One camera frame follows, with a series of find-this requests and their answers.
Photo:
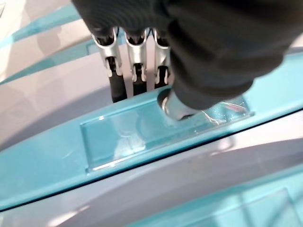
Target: teal plastic tray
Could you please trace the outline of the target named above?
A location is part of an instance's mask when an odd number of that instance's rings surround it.
[[[277,70],[257,79],[243,97],[228,101],[242,106],[243,112],[235,113],[233,108],[223,108],[226,104],[219,104],[188,121],[174,122],[157,106],[160,89],[29,138],[0,152],[0,210],[144,165],[302,109],[302,74],[303,54],[286,57]]]

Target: black rubber grip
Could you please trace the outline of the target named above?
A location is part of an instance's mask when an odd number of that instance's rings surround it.
[[[166,70],[168,70],[168,67],[167,66],[160,66],[159,67],[159,77],[160,77],[160,81],[158,84],[155,84],[155,89],[157,88],[160,88],[160,87],[164,87],[166,86],[167,84],[165,83],[165,72]]]
[[[147,91],[146,81],[142,81],[141,77],[138,77],[136,82],[133,82],[134,96],[142,94]]]
[[[119,102],[127,99],[127,93],[123,76],[118,76],[116,71],[113,71],[113,76],[109,78],[110,89],[113,102]]]

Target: gloved hand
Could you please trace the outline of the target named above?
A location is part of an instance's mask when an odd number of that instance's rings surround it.
[[[303,32],[303,0],[73,0],[94,36],[154,27],[171,46],[173,89],[203,110],[275,69]]]

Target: turquoise plastic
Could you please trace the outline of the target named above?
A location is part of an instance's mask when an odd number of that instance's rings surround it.
[[[10,147],[0,152],[0,210],[89,183],[302,109],[302,62],[303,54],[287,56],[277,70],[257,79],[243,96],[245,114],[237,113],[231,123],[219,122],[219,127],[213,123],[209,126],[201,119],[197,125],[201,127],[198,133],[195,133],[192,120],[176,127],[157,109],[155,103],[160,90],[155,90],[66,122]],[[216,106],[206,114],[222,121],[226,117],[220,119],[219,113],[225,113],[221,108]],[[134,127],[134,113],[144,119],[144,130]],[[232,119],[233,112],[228,113],[231,114],[228,119]],[[173,125],[172,131],[164,127],[170,124]],[[123,137],[121,129],[124,133],[131,129],[131,135],[141,135],[141,138],[144,138],[142,133],[151,132],[156,139],[148,143],[154,149],[149,150],[146,146],[139,149],[139,155],[130,154],[130,158],[123,159],[125,154],[122,153],[113,158],[113,147],[106,148],[106,144],[117,144],[119,140],[112,136],[112,131]],[[180,138],[175,137],[175,130],[181,132]],[[136,153],[138,150],[129,146],[128,151]]]
[[[130,105],[80,125],[88,171],[116,165],[252,115],[242,97],[180,122],[166,116],[154,98]]]
[[[128,227],[302,227],[303,165],[232,187]]]

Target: clear plastic cover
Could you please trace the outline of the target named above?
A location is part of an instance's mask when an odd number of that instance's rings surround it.
[[[100,116],[81,125],[89,171],[114,166],[252,115],[241,96],[179,122],[167,117],[156,101]]]

